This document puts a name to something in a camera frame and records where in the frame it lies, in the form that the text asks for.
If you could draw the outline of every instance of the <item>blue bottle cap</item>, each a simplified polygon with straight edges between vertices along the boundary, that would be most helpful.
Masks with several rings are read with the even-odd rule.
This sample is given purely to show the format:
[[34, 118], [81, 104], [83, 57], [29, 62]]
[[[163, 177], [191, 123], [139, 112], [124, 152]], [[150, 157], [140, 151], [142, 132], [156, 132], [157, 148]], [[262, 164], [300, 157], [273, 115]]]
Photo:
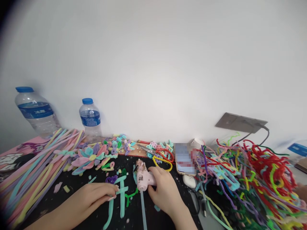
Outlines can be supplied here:
[[93, 104], [93, 99], [91, 98], [83, 98], [82, 99], [83, 104]]
[[28, 86], [20, 86], [20, 87], [16, 87], [15, 89], [19, 93], [31, 93], [31, 92], [34, 92], [32, 87], [28, 87]]

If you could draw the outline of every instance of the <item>red scissors handle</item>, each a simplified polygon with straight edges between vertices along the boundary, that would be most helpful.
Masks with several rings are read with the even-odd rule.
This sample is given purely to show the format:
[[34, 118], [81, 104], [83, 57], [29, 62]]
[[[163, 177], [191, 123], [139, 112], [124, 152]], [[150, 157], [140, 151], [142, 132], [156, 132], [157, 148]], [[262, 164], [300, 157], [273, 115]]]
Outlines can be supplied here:
[[[171, 159], [167, 159], [160, 151], [168, 152], [172, 156]], [[170, 151], [168, 151], [167, 149], [156, 149], [156, 153], [159, 153], [163, 157], [164, 160], [167, 160], [171, 163], [174, 162], [173, 154]]]

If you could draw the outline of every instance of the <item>blue bottle label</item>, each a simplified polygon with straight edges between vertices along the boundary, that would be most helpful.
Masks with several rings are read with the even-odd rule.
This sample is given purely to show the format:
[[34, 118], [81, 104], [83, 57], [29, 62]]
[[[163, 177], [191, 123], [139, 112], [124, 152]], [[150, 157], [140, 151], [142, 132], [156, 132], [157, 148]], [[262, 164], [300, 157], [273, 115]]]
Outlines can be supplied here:
[[298, 154], [298, 155], [301, 155], [303, 157], [307, 157], [307, 147], [303, 146], [303, 145], [300, 145], [300, 144], [297, 144], [297, 143], [294, 143], [292, 144], [289, 148], [288, 148], [290, 151]]
[[27, 119], [44, 118], [53, 114], [53, 110], [47, 102], [24, 103], [20, 104], [18, 108]]
[[94, 117], [81, 117], [82, 124], [84, 126], [97, 126], [100, 124], [100, 114], [98, 111], [94, 111]]

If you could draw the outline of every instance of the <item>right hand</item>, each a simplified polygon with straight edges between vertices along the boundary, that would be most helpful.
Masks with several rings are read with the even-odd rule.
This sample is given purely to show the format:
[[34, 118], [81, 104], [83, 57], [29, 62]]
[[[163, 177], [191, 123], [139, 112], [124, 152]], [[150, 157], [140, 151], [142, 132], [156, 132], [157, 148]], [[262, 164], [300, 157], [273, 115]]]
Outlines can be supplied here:
[[152, 172], [157, 183], [156, 191], [151, 185], [148, 186], [148, 193], [155, 205], [170, 217], [186, 207], [169, 172], [160, 167], [150, 167], [148, 170]]

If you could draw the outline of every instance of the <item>smartphone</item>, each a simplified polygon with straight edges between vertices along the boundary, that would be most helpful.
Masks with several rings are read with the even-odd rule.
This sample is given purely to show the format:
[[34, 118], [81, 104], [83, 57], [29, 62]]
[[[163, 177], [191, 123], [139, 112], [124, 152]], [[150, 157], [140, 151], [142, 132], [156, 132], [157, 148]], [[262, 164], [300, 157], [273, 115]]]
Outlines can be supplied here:
[[174, 154], [176, 159], [176, 169], [180, 175], [195, 176], [196, 169], [192, 161], [192, 143], [174, 143]]

